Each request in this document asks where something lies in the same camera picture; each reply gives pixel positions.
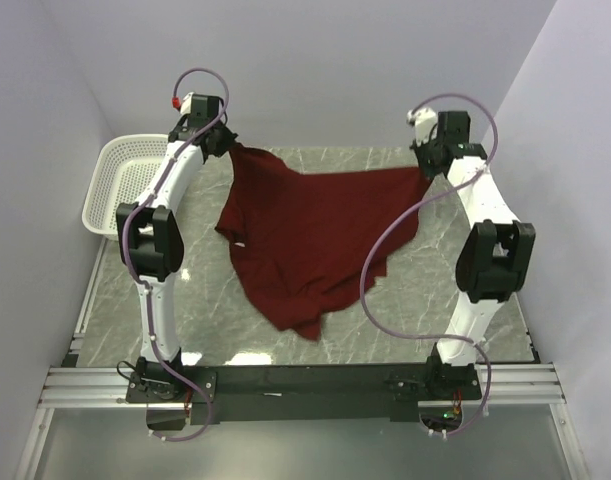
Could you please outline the dark red t shirt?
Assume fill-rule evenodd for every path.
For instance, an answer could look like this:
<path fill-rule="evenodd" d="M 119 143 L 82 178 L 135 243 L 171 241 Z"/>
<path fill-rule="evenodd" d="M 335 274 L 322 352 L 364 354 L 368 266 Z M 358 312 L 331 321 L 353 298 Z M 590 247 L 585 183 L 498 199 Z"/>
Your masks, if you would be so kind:
<path fill-rule="evenodd" d="M 278 330 L 319 340 L 323 317 L 358 301 L 387 259 L 417 233 L 406 218 L 430 182 L 417 167 L 302 174 L 274 154 L 236 145 L 233 182 L 216 224 L 249 302 Z"/>

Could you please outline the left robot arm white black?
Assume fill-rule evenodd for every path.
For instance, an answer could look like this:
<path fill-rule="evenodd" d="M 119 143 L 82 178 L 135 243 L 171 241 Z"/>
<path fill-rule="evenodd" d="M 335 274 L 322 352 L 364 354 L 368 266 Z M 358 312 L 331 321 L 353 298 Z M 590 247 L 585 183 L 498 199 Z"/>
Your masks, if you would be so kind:
<path fill-rule="evenodd" d="M 135 375 L 164 402 L 178 399 L 185 388 L 174 320 L 174 284 L 184 258 L 176 211 L 206 160 L 223 156 L 236 140 L 224 119 L 227 96 L 189 93 L 172 103 L 180 118 L 168 134 L 160 166 L 137 199 L 116 210 L 121 260 L 136 285 L 141 310 Z"/>

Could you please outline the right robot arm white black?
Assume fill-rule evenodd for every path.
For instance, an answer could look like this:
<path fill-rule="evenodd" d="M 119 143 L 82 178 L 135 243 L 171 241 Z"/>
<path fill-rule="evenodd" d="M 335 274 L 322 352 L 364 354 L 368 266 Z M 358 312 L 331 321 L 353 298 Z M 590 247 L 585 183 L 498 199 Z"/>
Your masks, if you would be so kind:
<path fill-rule="evenodd" d="M 467 112 L 422 107 L 410 111 L 407 122 L 421 171 L 428 179 L 442 175 L 455 188 L 470 226 L 455 266 L 457 303 L 423 377 L 427 393 L 445 399 L 477 386 L 477 348 L 495 314 L 522 289 L 536 232 L 504 201 L 489 156 L 469 138 Z"/>

